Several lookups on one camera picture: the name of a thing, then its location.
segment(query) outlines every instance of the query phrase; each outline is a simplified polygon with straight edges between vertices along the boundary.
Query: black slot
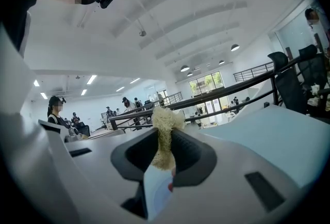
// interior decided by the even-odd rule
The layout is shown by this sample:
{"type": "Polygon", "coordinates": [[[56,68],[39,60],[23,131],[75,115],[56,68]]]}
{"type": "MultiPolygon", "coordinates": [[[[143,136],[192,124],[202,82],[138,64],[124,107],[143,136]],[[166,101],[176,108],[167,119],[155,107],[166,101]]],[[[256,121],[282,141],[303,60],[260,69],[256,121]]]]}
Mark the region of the black slot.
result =
{"type": "Polygon", "coordinates": [[[83,149],[79,149],[79,150],[70,151],[69,153],[70,153],[71,157],[73,158],[73,157],[77,157],[77,156],[80,156],[80,155],[84,155],[84,154],[89,153],[89,152],[91,152],[90,149],[83,148],[83,149]]]}
{"type": "Polygon", "coordinates": [[[259,172],[245,175],[265,209],[270,212],[281,205],[285,199],[259,172]]]}

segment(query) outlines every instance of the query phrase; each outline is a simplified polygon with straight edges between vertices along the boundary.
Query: white curved ceiling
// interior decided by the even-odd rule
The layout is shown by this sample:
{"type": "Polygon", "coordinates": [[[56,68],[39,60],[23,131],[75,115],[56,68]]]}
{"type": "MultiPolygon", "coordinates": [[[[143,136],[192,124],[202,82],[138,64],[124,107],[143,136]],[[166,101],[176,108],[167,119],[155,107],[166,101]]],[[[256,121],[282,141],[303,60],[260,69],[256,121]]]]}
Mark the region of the white curved ceiling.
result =
{"type": "Polygon", "coordinates": [[[25,60],[39,74],[173,79],[182,64],[235,60],[300,1],[114,0],[103,10],[38,0],[25,60]],[[241,49],[232,53],[234,43],[241,49]]]}

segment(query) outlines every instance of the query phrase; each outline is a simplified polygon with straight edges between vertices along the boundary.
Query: white table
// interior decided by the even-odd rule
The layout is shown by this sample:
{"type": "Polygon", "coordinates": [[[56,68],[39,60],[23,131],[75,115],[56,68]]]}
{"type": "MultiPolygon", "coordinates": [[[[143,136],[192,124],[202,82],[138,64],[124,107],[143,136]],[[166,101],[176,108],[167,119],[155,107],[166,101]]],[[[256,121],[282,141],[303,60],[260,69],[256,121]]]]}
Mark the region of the white table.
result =
{"type": "Polygon", "coordinates": [[[318,177],[330,153],[329,124],[273,105],[201,132],[252,149],[300,187],[318,177]]]}

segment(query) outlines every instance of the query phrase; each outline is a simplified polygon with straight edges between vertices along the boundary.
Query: railing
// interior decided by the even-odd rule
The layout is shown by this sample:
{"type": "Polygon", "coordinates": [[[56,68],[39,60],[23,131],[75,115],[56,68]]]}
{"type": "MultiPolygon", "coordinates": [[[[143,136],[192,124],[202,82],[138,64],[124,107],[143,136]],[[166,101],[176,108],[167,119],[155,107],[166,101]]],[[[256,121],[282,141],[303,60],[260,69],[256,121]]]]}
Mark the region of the railing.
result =
{"type": "Polygon", "coordinates": [[[124,120],[125,119],[125,121],[123,121],[123,122],[121,122],[119,124],[117,124],[116,122],[113,122],[112,121],[114,118],[110,118],[109,120],[110,120],[110,123],[112,125],[112,129],[113,130],[116,130],[117,128],[119,128],[119,129],[124,129],[125,130],[125,129],[128,129],[128,128],[135,127],[134,130],[136,130],[136,129],[139,128],[139,126],[144,126],[146,123],[149,124],[150,121],[151,121],[151,115],[143,115],[142,118],[140,118],[140,117],[138,117],[138,118],[134,118],[134,117],[130,118],[130,117],[128,117],[128,116],[130,116],[130,114],[132,114],[132,113],[136,113],[136,114],[146,113],[147,111],[150,111],[150,110],[153,111],[153,109],[156,106],[158,106],[158,105],[160,105],[161,107],[169,106],[171,104],[175,104],[175,103],[180,102],[182,99],[183,99],[182,94],[181,94],[181,92],[179,92],[179,93],[176,93],[176,94],[169,95],[169,96],[167,96],[165,98],[162,98],[162,99],[160,99],[158,101],[150,102],[149,104],[146,104],[144,106],[135,108],[134,110],[131,110],[131,111],[128,111],[128,112],[125,112],[123,114],[118,115],[117,117],[121,117],[121,118],[120,119],[116,119],[116,120],[124,120]],[[123,125],[124,123],[127,123],[128,124],[128,122],[129,121],[132,121],[132,120],[133,120],[133,124],[131,124],[129,126],[118,127],[119,125],[123,125]],[[137,123],[139,123],[142,120],[144,121],[143,124],[136,125],[137,123]]]}
{"type": "Polygon", "coordinates": [[[264,65],[259,65],[242,72],[234,73],[235,80],[237,82],[244,82],[250,80],[258,75],[266,73],[268,71],[273,71],[273,62],[265,63],[264,65]]]}
{"type": "MultiPolygon", "coordinates": [[[[289,61],[289,63],[285,67],[280,69],[280,71],[285,71],[285,70],[289,69],[290,67],[292,67],[293,65],[295,65],[299,61],[301,61],[300,57],[297,57],[297,58],[289,61]]],[[[245,89],[247,89],[251,86],[257,85],[257,84],[259,84],[263,81],[266,81],[268,79],[271,80],[272,90],[270,90],[270,91],[268,91],[268,92],[266,92],[266,93],[264,93],[264,94],[262,94],[262,95],[260,95],[256,98],[254,98],[252,100],[249,100],[247,102],[238,104],[236,106],[229,107],[229,108],[223,109],[221,111],[215,111],[213,113],[209,113],[209,114],[205,114],[205,115],[200,115],[200,116],[197,116],[197,117],[188,118],[188,119],[185,119],[185,121],[194,121],[194,120],[197,120],[197,119],[208,118],[208,117],[215,116],[215,115],[218,115],[218,114],[222,114],[222,113],[230,112],[230,111],[233,111],[233,110],[236,110],[236,109],[240,109],[240,108],[242,108],[246,105],[249,105],[253,102],[256,102],[256,101],[258,101],[258,100],[260,100],[260,99],[262,99],[262,98],[264,98],[264,97],[266,97],[270,94],[273,94],[273,103],[275,105],[279,105],[279,103],[281,103],[281,100],[278,99],[278,92],[277,92],[277,89],[276,89],[276,86],[275,86],[275,76],[276,75],[277,74],[274,71],[267,71],[265,73],[257,75],[254,78],[251,78],[247,81],[244,81],[244,82],[241,82],[241,83],[238,83],[238,84],[235,84],[233,86],[229,86],[225,89],[218,88],[218,89],[215,89],[215,90],[211,91],[210,93],[204,94],[200,97],[196,97],[196,98],[188,99],[188,100],[185,100],[185,101],[177,102],[177,103],[167,105],[167,106],[164,106],[164,107],[168,107],[171,110],[176,110],[176,109],[182,109],[182,108],[198,105],[198,104],[201,104],[201,103],[205,103],[207,101],[211,101],[211,100],[214,100],[214,99],[225,97],[225,96],[233,94],[233,93],[237,93],[239,91],[245,90],[245,89]]],[[[117,121],[118,120],[123,120],[123,119],[136,119],[136,118],[141,118],[141,117],[142,117],[142,119],[144,117],[148,118],[148,117],[151,117],[152,113],[153,113],[153,109],[148,109],[148,110],[140,111],[140,112],[136,112],[136,110],[133,110],[133,111],[130,112],[129,115],[120,115],[120,116],[111,118],[109,120],[110,120],[112,128],[114,130],[127,129],[127,128],[132,128],[132,127],[135,127],[135,129],[140,129],[140,128],[143,128],[143,127],[151,127],[152,124],[149,124],[148,121],[147,121],[147,122],[143,123],[142,125],[133,124],[131,126],[120,126],[123,123],[125,123],[126,121],[122,122],[120,124],[117,124],[117,121]]]]}

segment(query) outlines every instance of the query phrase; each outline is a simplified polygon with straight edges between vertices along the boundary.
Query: window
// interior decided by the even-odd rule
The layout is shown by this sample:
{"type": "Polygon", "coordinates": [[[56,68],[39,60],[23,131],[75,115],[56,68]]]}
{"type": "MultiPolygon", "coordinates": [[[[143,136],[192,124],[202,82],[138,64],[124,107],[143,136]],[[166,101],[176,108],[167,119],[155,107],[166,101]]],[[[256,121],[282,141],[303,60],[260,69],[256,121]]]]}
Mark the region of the window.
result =
{"type": "Polygon", "coordinates": [[[206,75],[204,77],[189,82],[193,96],[200,95],[212,91],[216,88],[223,87],[220,72],[206,75]]]}

